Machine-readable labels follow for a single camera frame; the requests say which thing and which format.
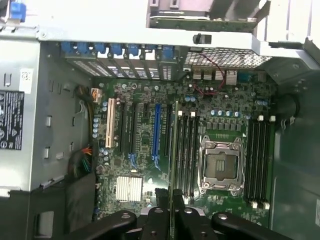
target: barcode sticker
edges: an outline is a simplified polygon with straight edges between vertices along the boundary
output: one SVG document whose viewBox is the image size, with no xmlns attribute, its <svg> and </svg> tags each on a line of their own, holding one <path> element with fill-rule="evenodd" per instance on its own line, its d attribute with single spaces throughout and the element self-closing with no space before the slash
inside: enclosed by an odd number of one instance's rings
<svg viewBox="0 0 320 240">
<path fill-rule="evenodd" d="M 316 200 L 315 224 L 320 227 L 320 199 Z"/>
<path fill-rule="evenodd" d="M 34 70 L 32 68 L 20 69 L 19 91 L 24 92 L 25 94 L 31 94 L 33 75 Z"/>
</svg>

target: cpu socket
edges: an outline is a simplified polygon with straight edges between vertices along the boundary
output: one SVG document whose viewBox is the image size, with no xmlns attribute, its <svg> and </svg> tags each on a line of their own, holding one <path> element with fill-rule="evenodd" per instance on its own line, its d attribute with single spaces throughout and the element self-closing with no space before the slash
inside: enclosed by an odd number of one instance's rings
<svg viewBox="0 0 320 240">
<path fill-rule="evenodd" d="M 207 190 L 231 191 L 238 194 L 243 184 L 243 145 L 212 141 L 208 135 L 201 139 L 198 165 L 198 186 L 201 194 Z"/>
</svg>

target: red wire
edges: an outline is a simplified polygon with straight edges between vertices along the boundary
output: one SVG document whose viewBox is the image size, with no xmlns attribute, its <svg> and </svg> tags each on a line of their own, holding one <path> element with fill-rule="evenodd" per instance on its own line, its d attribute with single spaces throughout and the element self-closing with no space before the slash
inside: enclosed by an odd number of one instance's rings
<svg viewBox="0 0 320 240">
<path fill-rule="evenodd" d="M 225 73 L 222 71 L 222 69 L 219 67 L 218 64 L 216 64 L 214 61 L 212 61 L 211 59 L 209 59 L 206 55 L 204 55 L 204 54 L 200 54 L 200 55 L 201 55 L 202 57 L 204 57 L 207 61 L 209 61 L 212 65 L 216 66 L 216 67 L 219 69 L 219 71 L 221 72 L 222 82 L 221 82 L 220 85 L 218 86 L 218 90 L 220 90 L 220 89 L 225 85 L 226 80 L 227 80 Z M 216 91 L 214 91 L 214 92 L 202 92 L 199 88 L 197 88 L 197 85 L 196 85 L 196 84 L 194 84 L 193 87 L 194 87 L 194 89 L 195 89 L 196 91 L 198 91 L 201 95 L 215 95 L 215 94 L 218 92 L 218 90 L 216 90 Z"/>
</svg>

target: motherboard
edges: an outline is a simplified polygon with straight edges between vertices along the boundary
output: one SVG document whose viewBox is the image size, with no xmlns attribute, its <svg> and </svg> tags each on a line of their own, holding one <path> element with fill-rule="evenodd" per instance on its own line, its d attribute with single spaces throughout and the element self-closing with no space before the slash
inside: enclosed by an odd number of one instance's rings
<svg viewBox="0 0 320 240">
<path fill-rule="evenodd" d="M 210 218 L 225 211 L 268 227 L 276 84 L 264 72 L 177 81 L 97 78 L 96 217 L 139 215 L 155 189 L 181 189 Z"/>
</svg>

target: label sticker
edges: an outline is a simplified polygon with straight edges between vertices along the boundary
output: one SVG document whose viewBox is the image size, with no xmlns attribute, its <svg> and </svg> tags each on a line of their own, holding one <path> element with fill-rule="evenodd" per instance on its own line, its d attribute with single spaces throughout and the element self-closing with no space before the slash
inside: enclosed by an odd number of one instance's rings
<svg viewBox="0 0 320 240">
<path fill-rule="evenodd" d="M 25 94 L 31 94 L 33 75 L 34 70 L 32 68 L 20 69 L 19 91 L 24 92 Z"/>
<path fill-rule="evenodd" d="M 0 150 L 21 150 L 25 93 L 0 90 Z"/>
<path fill-rule="evenodd" d="M 320 227 L 320 199 L 316 200 L 315 224 Z"/>
</svg>

